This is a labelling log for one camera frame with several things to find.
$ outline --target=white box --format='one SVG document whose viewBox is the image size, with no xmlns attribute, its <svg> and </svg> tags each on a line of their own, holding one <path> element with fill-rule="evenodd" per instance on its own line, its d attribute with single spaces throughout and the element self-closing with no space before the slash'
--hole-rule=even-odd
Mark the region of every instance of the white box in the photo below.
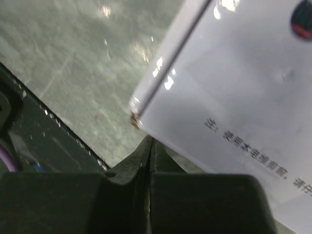
<svg viewBox="0 0 312 234">
<path fill-rule="evenodd" d="M 205 171 L 254 175 L 274 217 L 311 234 L 312 42 L 292 31 L 298 4 L 186 0 L 130 106 Z"/>
</svg>

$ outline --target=logo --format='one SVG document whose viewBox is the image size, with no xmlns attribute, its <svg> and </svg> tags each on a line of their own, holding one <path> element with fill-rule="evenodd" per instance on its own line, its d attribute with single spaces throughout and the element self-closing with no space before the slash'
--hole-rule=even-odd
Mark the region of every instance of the logo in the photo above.
<svg viewBox="0 0 312 234">
<path fill-rule="evenodd" d="M 301 39 L 312 40 L 312 1 L 298 4 L 291 18 L 292 31 Z"/>
</svg>

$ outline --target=gray table surface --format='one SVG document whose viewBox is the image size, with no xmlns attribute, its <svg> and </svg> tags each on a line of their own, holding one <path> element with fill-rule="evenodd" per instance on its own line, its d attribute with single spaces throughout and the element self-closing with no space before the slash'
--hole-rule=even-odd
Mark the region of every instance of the gray table surface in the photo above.
<svg viewBox="0 0 312 234">
<path fill-rule="evenodd" d="M 2 0 L 0 61 L 114 166 L 145 136 L 128 100 L 182 2 Z"/>
</svg>

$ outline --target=purple cable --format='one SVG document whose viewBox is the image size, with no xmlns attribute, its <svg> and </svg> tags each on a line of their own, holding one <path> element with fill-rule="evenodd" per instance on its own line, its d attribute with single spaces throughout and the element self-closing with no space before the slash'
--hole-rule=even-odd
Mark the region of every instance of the purple cable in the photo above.
<svg viewBox="0 0 312 234">
<path fill-rule="evenodd" d="M 18 172 L 18 168 L 9 153 L 0 145 L 0 159 L 6 165 L 10 172 Z"/>
</svg>

